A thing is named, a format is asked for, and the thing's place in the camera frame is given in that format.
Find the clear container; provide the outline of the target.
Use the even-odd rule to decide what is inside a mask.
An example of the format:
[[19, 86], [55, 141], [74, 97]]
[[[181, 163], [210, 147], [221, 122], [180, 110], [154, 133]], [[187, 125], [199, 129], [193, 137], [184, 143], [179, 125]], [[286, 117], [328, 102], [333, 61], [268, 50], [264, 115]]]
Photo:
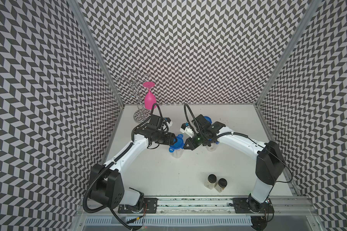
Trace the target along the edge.
[[183, 155], [183, 149], [170, 149], [170, 153], [174, 158], [180, 158]]
[[206, 146], [206, 149], [207, 149], [209, 152], [213, 152], [213, 151], [215, 151], [217, 148], [218, 148], [218, 144], [212, 144], [211, 146]]

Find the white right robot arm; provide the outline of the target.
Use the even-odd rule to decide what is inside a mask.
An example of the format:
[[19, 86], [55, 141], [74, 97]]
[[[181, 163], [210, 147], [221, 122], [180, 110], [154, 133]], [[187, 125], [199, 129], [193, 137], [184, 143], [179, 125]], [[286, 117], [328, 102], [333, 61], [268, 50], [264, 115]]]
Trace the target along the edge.
[[277, 143], [253, 140], [221, 122], [210, 123], [203, 115], [197, 116], [191, 122], [183, 123], [180, 131], [189, 136], [184, 144], [186, 150], [193, 151], [200, 145], [209, 147], [218, 142], [246, 154], [255, 161], [257, 179], [246, 203], [252, 213], [259, 213], [266, 206], [272, 189], [286, 167]]

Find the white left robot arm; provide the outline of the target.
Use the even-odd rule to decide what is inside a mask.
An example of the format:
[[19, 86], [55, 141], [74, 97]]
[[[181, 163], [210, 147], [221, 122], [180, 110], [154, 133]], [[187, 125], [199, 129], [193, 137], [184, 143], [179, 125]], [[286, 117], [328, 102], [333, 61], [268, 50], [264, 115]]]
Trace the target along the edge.
[[171, 146], [177, 143], [176, 135], [169, 132], [172, 121], [168, 117], [151, 115], [137, 125], [131, 140], [112, 159], [96, 164], [90, 172], [89, 186], [83, 198], [83, 209], [95, 213], [105, 208], [114, 210], [126, 206], [140, 212], [144, 206], [144, 194], [123, 184], [124, 171], [153, 143]]

